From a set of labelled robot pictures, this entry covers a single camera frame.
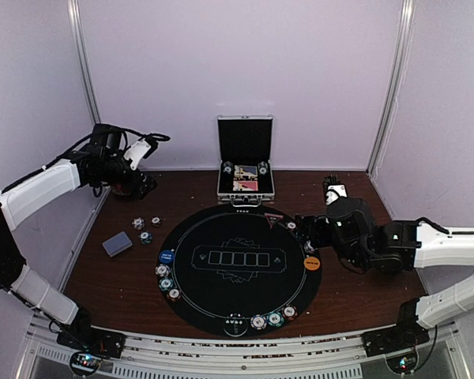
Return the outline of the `orange big blind button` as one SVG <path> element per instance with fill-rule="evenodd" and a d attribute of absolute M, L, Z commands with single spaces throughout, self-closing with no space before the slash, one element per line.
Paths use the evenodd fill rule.
<path fill-rule="evenodd" d="M 304 268 L 308 271 L 317 271 L 321 268 L 321 261 L 318 257 L 309 256 L 303 261 Z"/>

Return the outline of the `blue white 10 chip stack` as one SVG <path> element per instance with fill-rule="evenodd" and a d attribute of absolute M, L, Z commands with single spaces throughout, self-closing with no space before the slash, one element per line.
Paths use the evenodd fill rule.
<path fill-rule="evenodd" d="M 135 230 L 142 230 L 145 227 L 145 220 L 141 217 L 133 219 L 132 226 Z"/>

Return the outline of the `grey blue card deck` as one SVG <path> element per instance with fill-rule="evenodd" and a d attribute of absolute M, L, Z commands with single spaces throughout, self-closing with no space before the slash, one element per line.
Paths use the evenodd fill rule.
<path fill-rule="evenodd" d="M 109 257 L 115 257 L 133 245 L 125 231 L 121 231 L 102 243 L 102 247 Z"/>

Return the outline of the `blue white chips front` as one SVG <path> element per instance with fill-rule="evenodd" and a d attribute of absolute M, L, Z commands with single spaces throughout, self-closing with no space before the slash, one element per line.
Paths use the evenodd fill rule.
<path fill-rule="evenodd" d="M 267 318 L 261 314 L 254 315 L 250 318 L 250 326 L 255 330 L 263 330 L 267 324 Z"/>

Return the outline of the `blue white chips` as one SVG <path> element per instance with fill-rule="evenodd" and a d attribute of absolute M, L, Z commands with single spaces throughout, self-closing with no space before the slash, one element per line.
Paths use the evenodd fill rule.
<path fill-rule="evenodd" d="M 155 267 L 155 273 L 158 278 L 165 278 L 170 275 L 171 268 L 168 265 L 160 264 Z"/>
<path fill-rule="evenodd" d="M 316 249 L 310 244 L 310 241 L 304 243 L 304 250 L 306 254 L 315 254 Z"/>
<path fill-rule="evenodd" d="M 267 324 L 267 318 L 261 314 L 254 315 L 250 318 L 250 326 L 255 330 L 263 330 Z"/>

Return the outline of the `green blue chip stack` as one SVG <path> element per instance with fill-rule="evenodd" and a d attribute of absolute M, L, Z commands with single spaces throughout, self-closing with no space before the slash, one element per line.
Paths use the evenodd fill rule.
<path fill-rule="evenodd" d="M 141 242 L 141 244 L 143 245 L 148 245 L 152 242 L 153 240 L 153 236 L 150 232 L 148 231 L 142 231 L 140 234 L 139 234 L 139 241 Z"/>

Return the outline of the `blue small blind button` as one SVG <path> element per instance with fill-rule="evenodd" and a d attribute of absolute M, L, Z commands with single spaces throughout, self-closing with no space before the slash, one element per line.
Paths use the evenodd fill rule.
<path fill-rule="evenodd" d="M 174 250 L 163 250 L 159 253 L 158 260 L 161 264 L 168 265 L 175 259 Z"/>

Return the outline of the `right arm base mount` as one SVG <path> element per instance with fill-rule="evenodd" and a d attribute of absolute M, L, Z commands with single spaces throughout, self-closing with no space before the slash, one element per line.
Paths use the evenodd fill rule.
<path fill-rule="evenodd" d="M 362 334 L 367 357 L 388 354 L 412 348 L 430 340 L 428 328 L 418 323 L 416 306 L 419 298 L 404 302 L 398 313 L 397 323 L 388 328 L 380 328 Z"/>

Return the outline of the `orange chips front seat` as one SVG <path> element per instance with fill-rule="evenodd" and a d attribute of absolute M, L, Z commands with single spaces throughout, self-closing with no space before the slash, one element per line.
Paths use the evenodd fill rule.
<path fill-rule="evenodd" d="M 295 306 L 287 305 L 282 309 L 282 315 L 285 320 L 293 321 L 298 317 L 298 311 Z"/>

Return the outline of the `orange chips seat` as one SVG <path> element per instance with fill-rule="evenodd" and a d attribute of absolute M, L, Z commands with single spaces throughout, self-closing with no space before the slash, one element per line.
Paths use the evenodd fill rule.
<path fill-rule="evenodd" d="M 285 320 L 293 321 L 298 317 L 298 311 L 295 306 L 287 305 L 282 309 L 282 315 Z"/>
<path fill-rule="evenodd" d="M 292 222 L 292 221 L 291 221 L 291 222 L 288 222 L 288 223 L 286 224 L 286 227 L 287 227 L 287 229 L 289 229 L 290 231 L 295 231 L 295 230 L 297 229 L 296 223 L 295 223 L 295 222 Z"/>
<path fill-rule="evenodd" d="M 167 293 L 167 299 L 171 302 L 177 302 L 182 297 L 182 293 L 178 288 L 172 288 Z"/>

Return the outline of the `orange black 100 chip stack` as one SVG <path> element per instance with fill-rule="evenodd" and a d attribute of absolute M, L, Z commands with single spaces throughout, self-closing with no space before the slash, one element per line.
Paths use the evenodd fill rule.
<path fill-rule="evenodd" d="M 155 217 L 151 218 L 151 224 L 154 225 L 154 226 L 161 225 L 161 218 L 158 217 L 158 216 L 155 216 Z"/>

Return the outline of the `green chips seat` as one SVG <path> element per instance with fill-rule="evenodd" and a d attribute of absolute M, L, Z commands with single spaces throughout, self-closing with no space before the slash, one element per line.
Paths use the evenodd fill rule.
<path fill-rule="evenodd" d="M 164 277 L 159 281 L 158 285 L 161 291 L 169 291 L 170 289 L 173 288 L 174 284 L 171 278 Z"/>
<path fill-rule="evenodd" d="M 284 323 L 284 317 L 281 312 L 271 312 L 266 316 L 266 321 L 269 326 L 279 328 Z"/>

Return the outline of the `red black triangle marker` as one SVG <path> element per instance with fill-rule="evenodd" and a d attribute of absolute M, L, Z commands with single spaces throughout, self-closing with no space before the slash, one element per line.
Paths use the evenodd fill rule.
<path fill-rule="evenodd" d="M 282 215 L 266 212 L 264 214 L 265 219 L 267 220 L 269 227 L 273 228 L 277 223 L 284 219 Z"/>

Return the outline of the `green chips front seat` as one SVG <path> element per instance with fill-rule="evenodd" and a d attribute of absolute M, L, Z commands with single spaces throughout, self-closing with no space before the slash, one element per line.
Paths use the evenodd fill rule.
<path fill-rule="evenodd" d="M 266 321 L 269 326 L 279 328 L 284 323 L 284 317 L 281 312 L 271 312 L 266 316 Z"/>

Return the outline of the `clear round dealer button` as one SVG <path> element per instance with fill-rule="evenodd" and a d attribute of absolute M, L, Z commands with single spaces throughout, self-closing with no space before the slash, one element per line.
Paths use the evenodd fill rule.
<path fill-rule="evenodd" d="M 241 313 L 230 313 L 224 320 L 224 333 L 230 337 L 244 336 L 247 330 L 247 320 Z"/>

